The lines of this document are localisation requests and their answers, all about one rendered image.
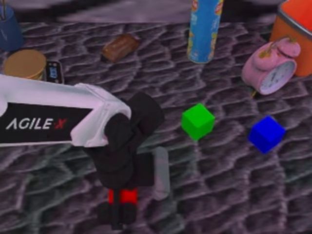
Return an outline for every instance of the pink alarm clock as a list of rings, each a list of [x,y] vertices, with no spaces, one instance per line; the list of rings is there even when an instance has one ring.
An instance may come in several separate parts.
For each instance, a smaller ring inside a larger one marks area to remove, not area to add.
[[[269,95],[282,88],[294,75],[300,45],[290,37],[267,43],[251,55],[243,67],[242,79],[258,93]]]

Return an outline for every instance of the green cube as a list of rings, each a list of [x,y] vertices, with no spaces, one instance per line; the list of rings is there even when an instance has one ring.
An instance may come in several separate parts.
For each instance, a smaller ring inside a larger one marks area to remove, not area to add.
[[[199,140],[213,130],[214,115],[199,103],[182,114],[182,129],[193,140]]]

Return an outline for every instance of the blue cube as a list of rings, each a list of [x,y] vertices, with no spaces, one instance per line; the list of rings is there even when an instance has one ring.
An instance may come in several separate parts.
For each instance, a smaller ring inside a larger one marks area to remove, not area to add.
[[[266,154],[282,140],[285,132],[279,123],[267,116],[252,127],[248,139]]]

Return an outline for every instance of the brown eraser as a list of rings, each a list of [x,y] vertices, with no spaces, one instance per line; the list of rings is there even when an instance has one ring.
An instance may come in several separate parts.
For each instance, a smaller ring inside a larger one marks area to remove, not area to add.
[[[118,62],[136,50],[138,46],[139,42],[137,39],[129,34],[123,34],[105,45],[102,49],[102,55],[110,62]]]

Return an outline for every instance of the red letter x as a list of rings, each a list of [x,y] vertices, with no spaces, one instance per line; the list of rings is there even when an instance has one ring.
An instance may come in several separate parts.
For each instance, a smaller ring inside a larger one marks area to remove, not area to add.
[[[54,123],[54,129],[63,129],[64,124],[66,123],[67,119],[58,119],[58,123]]]

